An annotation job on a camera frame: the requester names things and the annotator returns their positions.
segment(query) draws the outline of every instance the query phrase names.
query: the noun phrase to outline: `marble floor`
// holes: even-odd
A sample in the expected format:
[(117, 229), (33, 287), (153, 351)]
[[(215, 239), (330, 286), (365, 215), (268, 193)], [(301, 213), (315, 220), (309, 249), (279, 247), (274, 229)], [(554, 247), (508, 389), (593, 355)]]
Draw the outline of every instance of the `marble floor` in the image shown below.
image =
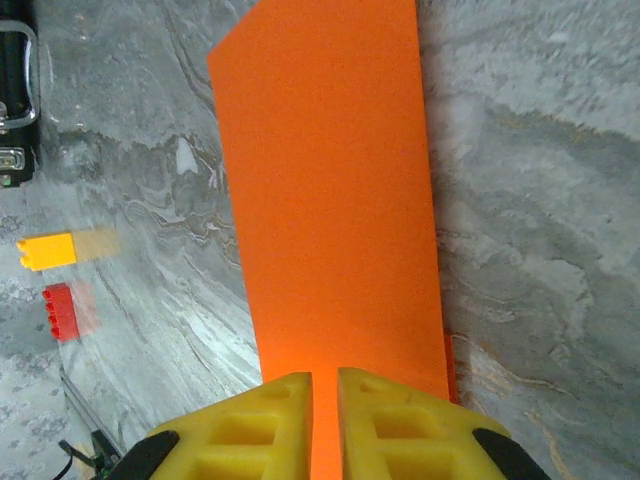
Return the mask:
[[(80, 321), (99, 323), (63, 364), (125, 448), (260, 379), (205, 65), (253, 3), (36, 2), (29, 227), (119, 234), (119, 255), (43, 280), (70, 282)], [(553, 478), (637, 478), (640, 4), (419, 11), (462, 401)]]
[(0, 191), (1, 480), (53, 478), (67, 463), (57, 442), (71, 433), (41, 281), (16, 258), (29, 223), (27, 190)]

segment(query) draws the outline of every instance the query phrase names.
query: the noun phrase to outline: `lego brick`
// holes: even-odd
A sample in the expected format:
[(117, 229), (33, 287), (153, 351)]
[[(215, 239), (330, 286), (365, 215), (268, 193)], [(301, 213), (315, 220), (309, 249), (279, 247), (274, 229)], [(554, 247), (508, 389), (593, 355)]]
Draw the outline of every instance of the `lego brick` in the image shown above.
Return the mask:
[(449, 398), (415, 1), (262, 0), (208, 61), (263, 378), (313, 373), (339, 478), (338, 367)]
[(60, 342), (68, 342), (80, 336), (73, 307), (73, 297), (68, 285), (59, 283), (46, 287), (42, 296), (45, 299), (53, 338)]
[(93, 333), (100, 327), (100, 320), (96, 312), (96, 302), (91, 285), (84, 282), (74, 282), (71, 285), (71, 295), (80, 335)]
[(20, 263), (33, 271), (76, 263), (71, 233), (26, 237), (17, 244), (23, 253)]
[(120, 251), (118, 232), (113, 228), (96, 228), (71, 233), (78, 263), (110, 257)]
[(180, 440), (153, 480), (307, 480), (311, 398), (311, 375), (294, 373), (160, 425), (149, 435)]
[(345, 480), (505, 480), (474, 438), (509, 437), (495, 420), (355, 368), (338, 382)]

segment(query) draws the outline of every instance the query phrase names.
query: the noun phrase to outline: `cable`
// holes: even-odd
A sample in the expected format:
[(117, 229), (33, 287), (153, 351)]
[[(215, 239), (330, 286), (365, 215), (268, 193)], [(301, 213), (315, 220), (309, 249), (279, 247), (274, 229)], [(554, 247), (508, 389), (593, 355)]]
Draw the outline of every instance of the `cable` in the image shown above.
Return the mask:
[(78, 450), (73, 448), (66, 440), (58, 442), (58, 446), (69, 455), (69, 462), (67, 462), (67, 465), (60, 471), (58, 475), (53, 477), (53, 480), (61, 480), (67, 473), (69, 473), (69, 470), (71, 470), (71, 465), (73, 465), (74, 458), (77, 458), (82, 463), (88, 465), (91, 468), (95, 468), (93, 460), (84, 455), (82, 452), (79, 452)]
[(67, 462), (65, 467), (62, 470), (60, 470), (60, 473), (55, 477), (53, 477), (53, 480), (61, 480), (62, 477), (64, 477), (67, 473), (69, 473), (69, 470), (71, 470), (71, 465), (73, 465), (73, 455), (69, 455), (69, 461)]

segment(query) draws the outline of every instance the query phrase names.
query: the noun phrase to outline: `toy block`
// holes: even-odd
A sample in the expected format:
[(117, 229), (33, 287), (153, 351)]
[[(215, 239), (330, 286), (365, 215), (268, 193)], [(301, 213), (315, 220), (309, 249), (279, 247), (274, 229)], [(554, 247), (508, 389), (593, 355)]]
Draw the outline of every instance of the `toy block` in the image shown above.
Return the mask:
[(91, 285), (85, 282), (74, 282), (71, 285), (73, 310), (80, 336), (93, 333), (100, 327), (96, 313), (96, 301)]
[(258, 2), (208, 62), (263, 379), (313, 373), (327, 480), (338, 367), (449, 381), (416, 3), (291, 5)]
[(78, 338), (80, 333), (69, 287), (64, 283), (49, 285), (43, 290), (42, 296), (45, 299), (45, 309), (49, 314), (48, 320), (53, 338), (60, 342)]
[(24, 254), (20, 263), (34, 272), (76, 263), (70, 232), (26, 237), (17, 246)]
[(110, 257), (120, 251), (118, 232), (114, 228), (96, 228), (72, 232), (78, 262)]
[(294, 373), (160, 425), (180, 438), (153, 480), (307, 480), (311, 398)]

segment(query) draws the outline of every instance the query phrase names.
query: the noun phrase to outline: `red lego brick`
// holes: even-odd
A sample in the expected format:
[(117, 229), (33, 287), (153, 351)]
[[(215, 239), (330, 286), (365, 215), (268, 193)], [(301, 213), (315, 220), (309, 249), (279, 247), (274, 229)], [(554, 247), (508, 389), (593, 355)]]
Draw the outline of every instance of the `red lego brick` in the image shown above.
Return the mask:
[(78, 338), (80, 333), (68, 285), (64, 283), (49, 285), (42, 292), (42, 296), (46, 301), (45, 309), (49, 313), (53, 338), (61, 342)]
[(91, 285), (77, 282), (71, 285), (71, 290), (80, 336), (95, 332), (100, 327), (100, 321), (96, 313), (96, 302)]

